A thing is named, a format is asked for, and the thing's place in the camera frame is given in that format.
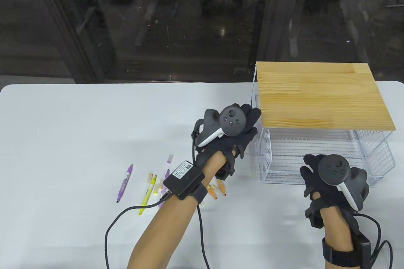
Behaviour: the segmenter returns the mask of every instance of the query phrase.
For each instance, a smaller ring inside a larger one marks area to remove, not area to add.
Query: wire rack
[[[259,96],[253,93],[252,104],[259,107]],[[368,172],[373,187],[395,166],[384,132],[335,129],[264,128],[257,124],[258,134],[251,144],[252,165],[259,168],[261,181],[274,184],[304,184],[299,169],[305,165],[305,154],[339,154],[351,167]]]

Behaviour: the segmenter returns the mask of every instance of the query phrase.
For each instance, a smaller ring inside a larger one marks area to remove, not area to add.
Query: black glove
[[[209,158],[211,158],[215,152],[223,152],[228,161],[216,173],[216,177],[221,180],[226,179],[228,175],[233,175],[235,158],[237,158],[238,155],[240,155],[241,158],[244,157],[244,151],[247,148],[247,145],[253,140],[258,132],[254,125],[261,116],[261,110],[258,108],[251,108],[250,104],[242,105],[241,110],[247,118],[246,126],[241,134],[234,137],[228,137],[226,135],[221,138],[217,137],[203,147],[196,147],[196,151],[198,152],[198,155],[196,156],[196,164],[200,168],[203,168],[206,165]]]
[[[309,165],[313,172],[306,167],[300,167],[300,175],[306,184],[306,190],[303,196],[310,195],[310,199],[313,200],[313,193],[319,192],[320,198],[313,200],[310,208],[305,211],[306,217],[310,219],[313,227],[322,228],[324,226],[323,220],[320,214],[320,209],[331,206],[338,206],[341,211],[342,217],[346,220],[351,230],[355,233],[359,232],[359,226],[355,220],[353,214],[355,211],[349,205],[344,194],[338,191],[336,186],[326,184],[318,174],[318,164],[320,160],[325,157],[324,154],[312,155],[306,154],[303,158],[305,164]]]
[[[327,207],[338,206],[350,208],[344,194],[338,191],[335,186],[326,184],[318,174],[318,164],[323,157],[325,157],[325,154],[306,154],[304,156],[304,163],[309,165],[313,172],[306,166],[300,167],[300,175],[303,177],[304,183],[306,184],[306,190],[303,196],[307,197],[310,194],[310,199],[313,200],[313,193],[318,191]]]

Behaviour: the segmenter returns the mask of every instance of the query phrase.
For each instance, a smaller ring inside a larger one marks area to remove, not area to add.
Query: dark glass door
[[[55,40],[43,0],[0,0],[0,85],[71,78]]]
[[[107,81],[250,81],[266,0],[61,0]]]
[[[369,63],[404,80],[404,0],[296,0],[281,61]]]

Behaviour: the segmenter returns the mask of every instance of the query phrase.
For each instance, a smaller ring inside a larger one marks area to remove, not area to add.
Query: wooden lid
[[[264,127],[395,130],[366,63],[257,62]]]

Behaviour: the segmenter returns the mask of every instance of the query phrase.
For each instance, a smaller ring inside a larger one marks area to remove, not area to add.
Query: purple pen
[[[164,177],[164,179],[168,178],[169,175],[170,175],[170,169],[167,169],[166,176]],[[167,191],[167,187],[163,185],[163,189],[161,190],[161,196],[160,196],[160,198],[161,198],[164,194],[166,194],[166,191]]]
[[[121,189],[119,190],[118,198],[116,200],[117,203],[119,203],[119,201],[121,200],[121,198],[122,198],[122,196],[123,196],[123,194],[125,192],[125,188],[126,188],[126,185],[128,183],[130,174],[132,173],[132,169],[133,169],[133,164],[130,164],[130,166],[129,166],[128,170],[127,170],[127,173],[125,175],[124,181],[122,182]]]

